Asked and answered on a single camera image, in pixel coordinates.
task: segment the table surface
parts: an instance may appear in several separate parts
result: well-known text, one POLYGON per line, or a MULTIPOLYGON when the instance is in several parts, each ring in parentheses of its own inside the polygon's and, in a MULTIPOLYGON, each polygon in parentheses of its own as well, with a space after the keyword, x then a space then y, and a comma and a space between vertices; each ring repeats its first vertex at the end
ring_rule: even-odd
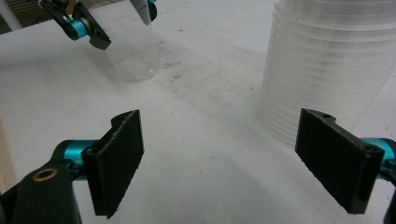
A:
MULTIPOLYGON (((124 83, 87 39, 48 21, 0 35, 0 118, 17 178, 64 139, 100 138, 114 116, 140 109, 146 154, 120 210, 84 223, 382 223, 394 187, 383 180, 365 215, 348 215, 291 147, 258 122, 272 0, 158 1, 161 69, 124 83)), ((391 76, 353 132, 395 138, 391 76)))

